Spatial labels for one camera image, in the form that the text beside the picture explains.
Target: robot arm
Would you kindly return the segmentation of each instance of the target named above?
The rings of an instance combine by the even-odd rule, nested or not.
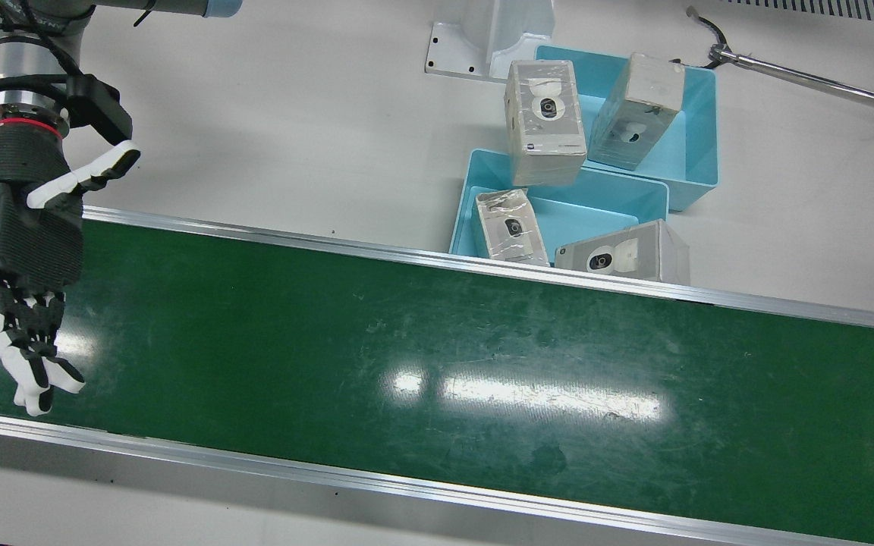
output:
[[[228,17],[241,0],[0,0],[0,360],[34,416],[51,409],[53,388],[84,384],[55,345],[63,290],[82,269],[83,194],[140,156],[118,91],[79,69],[94,4]],[[114,148],[73,170],[62,141],[86,125]]]

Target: green conveyor belt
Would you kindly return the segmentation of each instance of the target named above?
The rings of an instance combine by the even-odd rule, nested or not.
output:
[[[87,222],[44,418],[874,542],[874,329]],[[13,384],[0,367],[0,414]]]

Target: blue plastic bin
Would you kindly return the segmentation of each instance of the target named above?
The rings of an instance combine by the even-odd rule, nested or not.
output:
[[[537,58],[571,60],[582,103],[586,141],[627,58],[579,49],[541,45]],[[651,177],[670,187],[670,210],[682,211],[719,182],[717,160],[717,77],[712,70],[687,67],[683,111],[673,120],[635,171],[605,163],[586,162],[586,168]]]
[[[479,256],[471,215],[478,193],[512,189],[507,153],[475,149],[467,167],[451,253]],[[645,221],[666,220],[669,188],[657,180],[583,169],[572,186],[528,189],[549,261],[559,246],[619,231]]]

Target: white table surface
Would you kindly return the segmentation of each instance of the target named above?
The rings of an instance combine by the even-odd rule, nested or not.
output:
[[[555,0],[556,45],[735,51],[874,90],[874,22],[717,0]],[[468,152],[506,149],[503,84],[426,75],[434,3],[247,0],[231,20],[101,8],[82,66],[143,158],[88,203],[446,251]],[[874,108],[718,70],[722,179],[670,224],[695,286],[874,311]],[[88,129],[73,166],[104,151]]]

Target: camera box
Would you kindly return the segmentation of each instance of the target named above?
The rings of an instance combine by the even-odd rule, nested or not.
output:
[[[589,160],[635,170],[683,108],[686,70],[634,53],[606,98],[589,139]]]
[[[524,189],[478,193],[476,248],[483,258],[549,266],[548,253]]]
[[[512,184],[575,182],[586,161],[586,134],[572,62],[512,61],[504,102]]]
[[[623,231],[555,250],[555,267],[671,284],[690,284],[690,247],[665,221],[648,221]]]

